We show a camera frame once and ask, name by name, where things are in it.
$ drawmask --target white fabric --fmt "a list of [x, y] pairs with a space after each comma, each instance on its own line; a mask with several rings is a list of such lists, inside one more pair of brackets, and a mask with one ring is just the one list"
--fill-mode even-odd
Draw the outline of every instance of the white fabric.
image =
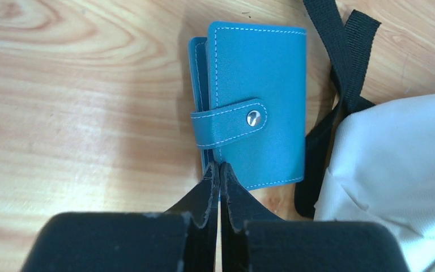
[[411, 271], [435, 271], [435, 95], [347, 117], [315, 207], [314, 220], [381, 223]]

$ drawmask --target black strap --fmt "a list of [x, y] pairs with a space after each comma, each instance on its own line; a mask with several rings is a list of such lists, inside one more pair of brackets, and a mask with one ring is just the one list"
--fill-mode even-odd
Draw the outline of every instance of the black strap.
[[360, 94], [380, 22], [354, 10], [343, 25], [334, 0], [304, 0], [304, 5], [329, 55], [331, 80], [339, 95], [336, 107], [306, 136], [304, 180], [296, 184], [295, 207], [302, 216], [312, 218], [339, 112], [344, 108], [347, 116], [374, 105]]

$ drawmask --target metal button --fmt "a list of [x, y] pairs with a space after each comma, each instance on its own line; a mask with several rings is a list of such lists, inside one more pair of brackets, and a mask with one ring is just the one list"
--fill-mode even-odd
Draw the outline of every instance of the metal button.
[[251, 110], [246, 118], [248, 125], [257, 126], [261, 122], [261, 114], [257, 110]]

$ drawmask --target wood grain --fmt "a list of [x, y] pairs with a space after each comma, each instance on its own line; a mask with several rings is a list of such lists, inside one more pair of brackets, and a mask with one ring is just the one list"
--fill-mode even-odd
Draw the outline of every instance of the wood grain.
[[[435, 1], [338, 6], [382, 22], [363, 96], [435, 93]], [[19, 270], [56, 213], [164, 211], [196, 184], [186, 46], [214, 20], [307, 28], [307, 129], [330, 109], [329, 60], [301, 1], [0, 1], [0, 271]], [[253, 195], [300, 218], [293, 185]]]

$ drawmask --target blue wallet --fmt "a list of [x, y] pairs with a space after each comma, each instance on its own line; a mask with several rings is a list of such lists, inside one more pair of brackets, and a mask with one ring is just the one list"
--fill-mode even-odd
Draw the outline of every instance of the blue wallet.
[[306, 30], [214, 22], [189, 42], [194, 135], [248, 190], [302, 180]]

